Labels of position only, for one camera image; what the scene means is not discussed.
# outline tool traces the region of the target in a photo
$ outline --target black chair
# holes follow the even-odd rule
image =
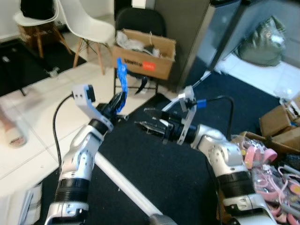
[[[116,32],[122,29],[130,29],[130,30],[138,30],[143,33],[150,33],[157,36],[166,36],[165,31],[165,21],[161,14],[152,10],[152,9],[142,9],[142,8],[124,8],[122,9],[116,18]],[[133,76],[138,79],[142,79],[142,86],[147,83],[148,77],[133,73],[131,71],[127,72],[130,76]],[[120,88],[120,86],[116,86],[117,79],[117,69],[114,71],[114,83],[113,83],[113,93],[116,93],[116,88]],[[155,94],[158,92],[158,79],[156,80],[155,88],[147,88],[147,89],[155,89]],[[140,87],[128,87],[131,89],[139,89]]]

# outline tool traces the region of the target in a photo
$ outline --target white tile floor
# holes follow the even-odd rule
[[[289,90],[292,95],[300,91],[300,69],[285,62],[276,67],[259,67],[230,54],[217,67],[270,95],[276,96],[279,90]]]
[[[77,37],[67,33],[66,41],[75,51]],[[27,96],[23,97],[19,91],[0,97],[0,104],[5,114],[13,120],[24,132],[28,142],[18,149],[10,148],[0,133],[0,196],[7,195],[19,188],[31,187],[57,168],[57,155],[52,133],[52,118],[58,103],[67,96],[75,84],[88,83],[94,87],[96,103],[108,102],[113,96],[113,68],[109,52],[102,48],[105,75],[100,72],[97,56],[93,51],[81,57],[88,62],[74,69],[61,73],[57,78],[48,78],[24,88]],[[136,82],[130,78],[129,84]],[[159,92],[173,98],[175,94],[159,87]],[[134,96],[128,94],[127,104],[122,110],[128,114],[138,108],[154,91]],[[70,99],[60,109],[56,128],[60,140],[60,148],[64,155],[78,130],[89,122]]]

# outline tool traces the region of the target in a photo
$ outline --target red label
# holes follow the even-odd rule
[[[149,71],[155,71],[155,63],[153,62],[142,62],[142,68]]]

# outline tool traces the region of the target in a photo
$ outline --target metal rod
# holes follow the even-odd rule
[[[95,155],[95,164],[148,216],[162,215],[127,178],[120,173],[101,153]]]

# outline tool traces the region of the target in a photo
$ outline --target black cable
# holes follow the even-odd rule
[[[226,138],[227,138],[227,140],[229,140],[230,139],[230,132],[231,132],[231,124],[232,124],[232,121],[233,121],[233,111],[234,111],[234,100],[233,100],[233,98],[230,97],[230,96],[226,96],[226,95],[220,95],[218,97],[207,99],[206,101],[207,102],[213,102],[213,101],[220,100],[220,99],[227,99],[227,100],[230,101],[230,104],[231,104],[230,116],[229,116],[227,134],[226,134]]]
[[[57,108],[55,110],[55,113],[53,115],[53,120],[52,120],[53,136],[54,136],[55,145],[56,145],[58,165],[59,165],[58,167],[59,167],[60,173],[61,173],[61,154],[60,154],[60,145],[58,143],[58,139],[57,139],[57,135],[56,135],[55,121],[56,121],[56,115],[57,115],[58,110],[60,109],[62,104],[64,104],[64,102],[67,101],[70,97],[73,97],[73,94],[68,95],[60,102],[60,104],[57,106]]]
[[[221,211],[221,200],[220,200],[220,197],[219,197],[219,194],[218,194],[218,185],[216,184],[215,180],[213,179],[213,177],[210,173],[210,169],[208,167],[208,160],[207,160],[206,157],[205,157],[205,165],[206,165],[206,169],[208,171],[208,174],[210,176],[210,180],[214,184],[214,187],[215,187],[216,196],[217,196],[217,207],[218,207],[218,211],[219,211],[219,222],[220,222],[220,225],[223,225],[223,223],[222,223],[222,211]]]

